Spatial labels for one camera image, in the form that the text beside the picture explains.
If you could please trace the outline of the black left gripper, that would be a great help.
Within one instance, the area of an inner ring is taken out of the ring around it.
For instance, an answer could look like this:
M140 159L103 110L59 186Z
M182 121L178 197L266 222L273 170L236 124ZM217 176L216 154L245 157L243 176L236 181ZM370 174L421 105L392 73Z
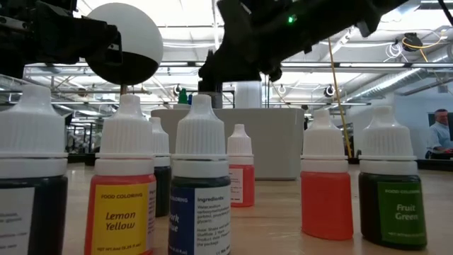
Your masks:
M21 43L21 70L27 64L65 63L75 59L74 13L78 0L21 0L24 42ZM95 73L122 66L122 36L118 27L100 18L93 21L95 50L86 62Z

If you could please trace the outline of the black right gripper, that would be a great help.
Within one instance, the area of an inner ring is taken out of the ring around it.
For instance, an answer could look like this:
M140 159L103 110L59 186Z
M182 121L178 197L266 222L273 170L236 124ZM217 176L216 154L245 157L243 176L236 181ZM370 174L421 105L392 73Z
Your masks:
M198 71L198 93L223 108L223 84L282 76L281 62L308 48L306 4L299 0L219 0L224 21L219 49L210 51Z

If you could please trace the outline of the small red food coloring bottle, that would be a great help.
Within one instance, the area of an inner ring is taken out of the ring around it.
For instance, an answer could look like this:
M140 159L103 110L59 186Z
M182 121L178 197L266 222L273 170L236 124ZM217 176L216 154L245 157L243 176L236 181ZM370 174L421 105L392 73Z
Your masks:
M227 139L231 206L244 208L255 203L255 166L251 138L244 124L235 124Z

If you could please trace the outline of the fruit green food coloring bottle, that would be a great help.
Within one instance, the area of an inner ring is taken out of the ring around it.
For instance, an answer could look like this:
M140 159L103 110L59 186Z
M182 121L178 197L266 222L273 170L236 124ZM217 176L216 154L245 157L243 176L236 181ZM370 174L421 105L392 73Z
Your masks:
M391 106L377 106L363 130L360 229L369 242L402 250L427 246L423 189L410 130Z

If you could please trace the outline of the dark blue food coloring bottle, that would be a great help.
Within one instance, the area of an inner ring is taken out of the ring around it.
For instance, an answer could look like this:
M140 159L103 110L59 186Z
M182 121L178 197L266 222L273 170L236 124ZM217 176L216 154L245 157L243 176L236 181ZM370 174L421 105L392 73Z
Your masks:
M231 180L224 123L211 98L193 96L172 156L168 255L230 255Z

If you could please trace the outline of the dark red food coloring bottle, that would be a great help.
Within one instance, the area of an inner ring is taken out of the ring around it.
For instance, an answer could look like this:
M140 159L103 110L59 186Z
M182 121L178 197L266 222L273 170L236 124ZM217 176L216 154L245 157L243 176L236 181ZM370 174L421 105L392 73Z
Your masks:
M151 117L152 147L155 156L154 175L156 177L156 217L169 213L170 185L172 177L171 154L169 152L169 136L164 131L159 117Z

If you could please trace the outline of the small dark food coloring bottle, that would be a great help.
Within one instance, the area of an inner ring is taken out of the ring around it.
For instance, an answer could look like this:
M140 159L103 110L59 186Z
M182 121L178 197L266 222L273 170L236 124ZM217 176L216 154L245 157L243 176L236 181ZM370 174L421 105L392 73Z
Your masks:
M0 255L62 255L64 131L42 86L24 86L19 101L0 111Z

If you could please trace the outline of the lemon yellow food coloring bottle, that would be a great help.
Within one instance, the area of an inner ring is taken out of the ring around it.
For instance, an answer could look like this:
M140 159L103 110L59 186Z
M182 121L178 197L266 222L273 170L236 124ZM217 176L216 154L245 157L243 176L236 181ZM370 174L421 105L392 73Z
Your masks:
M156 177L152 126L140 98L120 97L103 122L88 199L84 255L151 255Z

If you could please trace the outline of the orange-red food coloring bottle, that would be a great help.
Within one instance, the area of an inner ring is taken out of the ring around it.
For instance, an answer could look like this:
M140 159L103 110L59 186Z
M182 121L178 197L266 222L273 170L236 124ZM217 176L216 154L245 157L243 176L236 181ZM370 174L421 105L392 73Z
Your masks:
M301 156L302 231L313 237L348 240L354 233L351 180L343 136L328 110L316 110L304 131Z

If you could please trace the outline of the white globe lamp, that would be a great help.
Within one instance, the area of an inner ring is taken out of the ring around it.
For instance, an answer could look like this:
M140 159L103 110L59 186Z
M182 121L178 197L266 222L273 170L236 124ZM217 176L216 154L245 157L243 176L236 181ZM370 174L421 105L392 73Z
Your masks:
M86 59L99 77L122 87L150 79L159 68L164 44L159 28L142 10L124 3L96 7L89 18L116 26L119 36L102 60Z

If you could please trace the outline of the grey plastic bin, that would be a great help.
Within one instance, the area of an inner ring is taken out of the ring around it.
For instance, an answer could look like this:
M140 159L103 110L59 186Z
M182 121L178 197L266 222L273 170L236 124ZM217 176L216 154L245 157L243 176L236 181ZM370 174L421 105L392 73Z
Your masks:
M257 180L295 180L301 171L304 111L296 108L215 109L224 123L224 138L236 124L245 126L251 139ZM173 174L187 178L217 178L228 175L226 152L212 149L208 155L173 160Z

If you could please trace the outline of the person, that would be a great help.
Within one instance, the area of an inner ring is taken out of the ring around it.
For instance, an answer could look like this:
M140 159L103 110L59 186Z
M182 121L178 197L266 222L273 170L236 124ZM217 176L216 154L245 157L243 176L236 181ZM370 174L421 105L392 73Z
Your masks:
M429 127L428 135L430 158L450 160L453 158L453 141L450 138L448 111L438 109L434 117L435 122Z

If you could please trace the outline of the black aluminium frame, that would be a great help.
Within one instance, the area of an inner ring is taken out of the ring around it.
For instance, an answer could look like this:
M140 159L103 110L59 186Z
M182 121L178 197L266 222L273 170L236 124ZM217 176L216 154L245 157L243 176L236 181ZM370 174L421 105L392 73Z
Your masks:
M69 154L68 163L84 163L93 166L96 157L94 153L90 154ZM445 159L417 159L418 168L421 170L446 171L453 172L453 160Z

